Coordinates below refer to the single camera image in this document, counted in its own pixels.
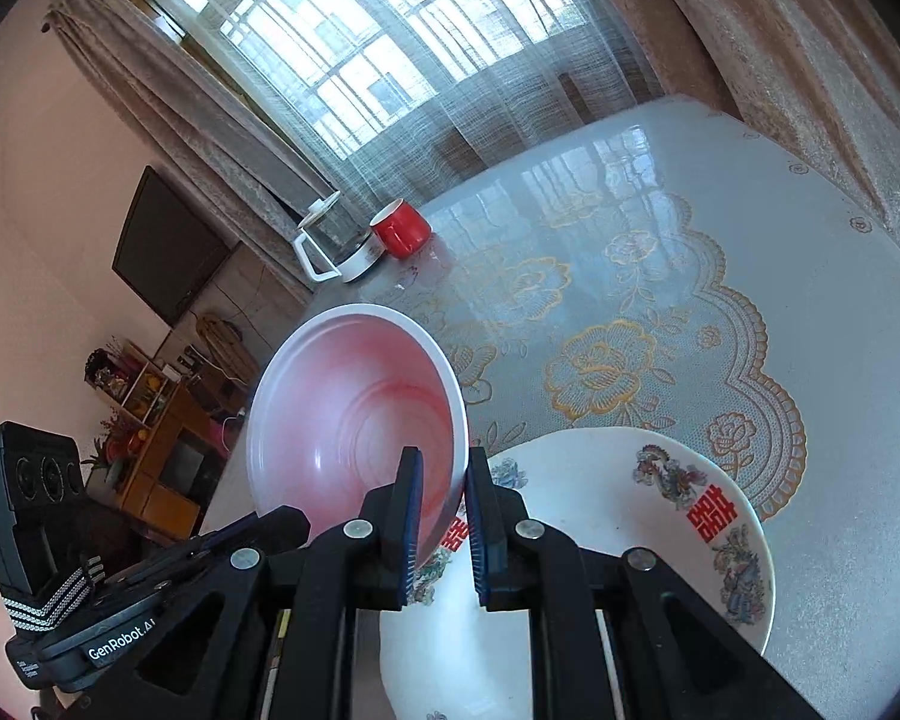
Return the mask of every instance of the cable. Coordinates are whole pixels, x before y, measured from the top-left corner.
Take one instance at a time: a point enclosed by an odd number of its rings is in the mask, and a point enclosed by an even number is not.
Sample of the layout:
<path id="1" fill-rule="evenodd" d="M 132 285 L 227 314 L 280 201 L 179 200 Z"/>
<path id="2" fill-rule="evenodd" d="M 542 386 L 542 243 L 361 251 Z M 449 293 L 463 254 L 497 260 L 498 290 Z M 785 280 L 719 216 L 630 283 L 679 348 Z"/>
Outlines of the cable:
<path id="1" fill-rule="evenodd" d="M 245 382 L 244 380 L 242 380 L 239 377 L 231 376 L 229 373 L 227 373 L 225 370 L 223 370 L 223 368 L 221 368 L 219 365 L 217 365 L 216 362 L 213 362 L 209 357 L 207 357 L 205 354 L 203 354 L 202 351 L 197 349 L 192 343 L 190 344 L 190 348 L 194 352 L 197 352 L 197 355 L 199 357 L 201 357 L 202 360 L 207 363 L 207 365 L 211 365 L 211 367 L 215 367 L 219 372 L 221 372 L 224 376 L 226 376 L 226 378 L 228 378 L 231 382 L 236 382 L 237 384 L 243 385 L 247 389 L 250 389 L 250 385 L 247 384 L 247 382 Z"/>
<path id="2" fill-rule="evenodd" d="M 244 419 L 247 416 L 247 408 L 242 408 L 237 412 L 236 416 L 228 416 L 223 420 L 223 424 L 221 424 L 220 429 L 220 442 L 223 445 L 223 448 L 227 451 L 228 454 L 233 454 L 233 450 L 226 445 L 226 423 L 228 423 L 231 419 Z"/>
<path id="3" fill-rule="evenodd" d="M 257 289 L 253 291 L 253 296 L 252 296 L 252 298 L 250 298 L 250 302 L 248 302 L 247 305 L 245 305 L 243 308 L 240 308 L 238 306 L 237 313 L 233 314 L 233 316 L 230 317 L 229 319 L 223 319 L 224 322 L 232 322 L 234 319 L 236 319 L 236 317 L 239 317 L 240 314 L 243 314 L 245 319 L 247 320 L 247 322 L 250 322 L 250 327 L 253 327 L 253 330 L 255 331 L 255 333 L 258 336 L 260 335 L 260 331 L 257 330 L 256 327 L 254 327 L 253 322 L 250 321 L 250 317 L 247 317 L 247 314 L 245 313 L 245 309 L 250 308 L 250 306 L 253 305 L 253 301 L 257 299 L 257 295 L 260 294 L 260 288 L 264 283 L 264 271 L 265 270 L 266 270 L 266 265 L 264 265 L 263 263 L 260 263 L 260 278 L 257 279 Z M 217 285 L 217 289 L 223 293 L 223 288 L 221 288 L 220 285 Z M 231 298 L 230 295 L 227 295 L 226 293 L 223 293 L 223 294 L 226 295 L 227 300 L 229 300 L 235 306 L 237 305 L 237 301 L 234 300 L 233 298 Z"/>

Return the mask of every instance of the decorative plate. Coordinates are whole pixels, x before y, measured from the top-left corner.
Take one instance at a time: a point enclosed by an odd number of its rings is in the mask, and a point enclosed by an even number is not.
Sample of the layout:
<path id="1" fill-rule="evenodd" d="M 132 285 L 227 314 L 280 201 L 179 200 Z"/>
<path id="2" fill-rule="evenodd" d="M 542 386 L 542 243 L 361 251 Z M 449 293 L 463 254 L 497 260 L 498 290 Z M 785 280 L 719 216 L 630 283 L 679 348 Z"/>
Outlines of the decorative plate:
<path id="1" fill-rule="evenodd" d="M 773 562 L 754 508 L 711 461 L 647 430 L 577 428 L 506 450 L 490 459 L 490 471 L 497 484 L 520 490 L 531 517 L 581 547 L 657 552 L 763 652 Z M 527 720 L 527 613 L 480 608 L 467 539 L 457 541 L 457 551 L 437 549 L 418 571 L 418 603 L 380 615 L 386 693 L 399 720 Z"/>

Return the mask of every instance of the red mug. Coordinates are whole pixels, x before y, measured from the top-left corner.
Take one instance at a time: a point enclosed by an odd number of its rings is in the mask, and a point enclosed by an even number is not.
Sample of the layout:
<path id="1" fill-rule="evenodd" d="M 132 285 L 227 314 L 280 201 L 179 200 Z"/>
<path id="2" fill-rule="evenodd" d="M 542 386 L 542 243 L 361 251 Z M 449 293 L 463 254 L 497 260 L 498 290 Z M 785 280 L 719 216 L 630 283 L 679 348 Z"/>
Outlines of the red mug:
<path id="1" fill-rule="evenodd" d="M 432 230 L 418 210 L 405 200 L 394 200 L 370 220 L 370 227 L 386 250 L 398 260 L 420 251 Z"/>

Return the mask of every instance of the table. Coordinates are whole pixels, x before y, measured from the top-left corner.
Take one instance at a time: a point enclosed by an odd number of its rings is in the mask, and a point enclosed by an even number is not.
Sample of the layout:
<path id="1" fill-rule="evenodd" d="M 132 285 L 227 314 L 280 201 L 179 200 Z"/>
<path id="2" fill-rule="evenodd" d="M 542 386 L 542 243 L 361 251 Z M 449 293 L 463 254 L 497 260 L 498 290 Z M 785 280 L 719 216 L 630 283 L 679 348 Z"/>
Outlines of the table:
<path id="1" fill-rule="evenodd" d="M 490 455 L 629 424 L 711 457 L 773 553 L 767 659 L 829 720 L 876 717 L 900 686 L 900 249 L 876 221 L 688 98 L 538 146 L 423 213 L 422 252 L 329 283 L 309 316 L 372 302 L 420 322 Z"/>

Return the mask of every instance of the wall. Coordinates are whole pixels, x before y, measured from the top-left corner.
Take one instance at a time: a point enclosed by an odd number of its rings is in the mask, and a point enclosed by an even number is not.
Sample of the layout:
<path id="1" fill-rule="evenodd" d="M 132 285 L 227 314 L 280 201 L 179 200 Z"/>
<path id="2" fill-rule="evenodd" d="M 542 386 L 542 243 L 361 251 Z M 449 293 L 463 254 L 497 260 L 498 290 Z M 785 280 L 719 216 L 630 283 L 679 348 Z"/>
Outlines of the wall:
<path id="1" fill-rule="evenodd" d="M 0 25 L 0 205 L 84 309 L 154 352 L 168 327 L 111 264 L 140 175 L 160 163 L 40 31 L 49 1 L 19 0 Z"/>
<path id="2" fill-rule="evenodd" d="M 49 0 L 20 0 L 0 26 L 0 422 L 73 436 L 84 458 L 108 409 L 82 381 L 111 335 L 156 350 L 167 327 L 110 265 L 144 165 L 156 161 L 40 25 Z M 0 705 L 35 697 L 4 655 Z"/>
<path id="3" fill-rule="evenodd" d="M 0 214 L 0 423 L 10 419 L 73 436 L 86 457 L 108 409 L 84 384 L 83 363 L 107 337 Z M 34 696 L 4 655 L 12 635 L 0 600 L 0 705 L 23 720 Z"/>

